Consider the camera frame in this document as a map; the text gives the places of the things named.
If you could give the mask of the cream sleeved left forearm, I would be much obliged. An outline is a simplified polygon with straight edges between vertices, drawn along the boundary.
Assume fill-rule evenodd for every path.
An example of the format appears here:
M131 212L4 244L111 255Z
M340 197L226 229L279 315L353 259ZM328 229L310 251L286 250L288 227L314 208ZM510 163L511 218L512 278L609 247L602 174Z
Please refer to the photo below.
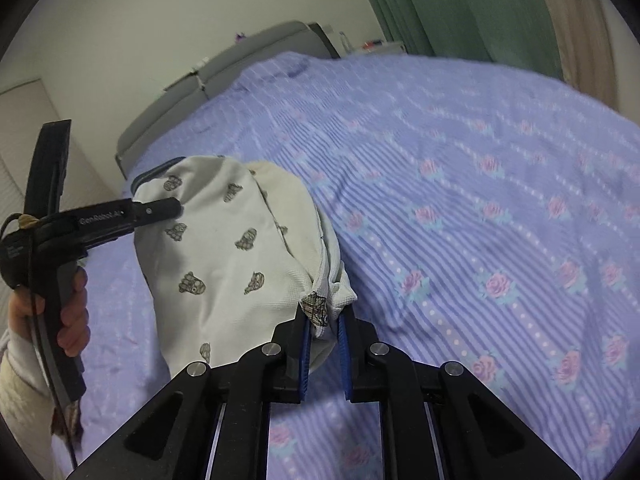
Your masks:
M64 479L52 448L54 404L35 348L9 328L1 338L1 414L43 478Z

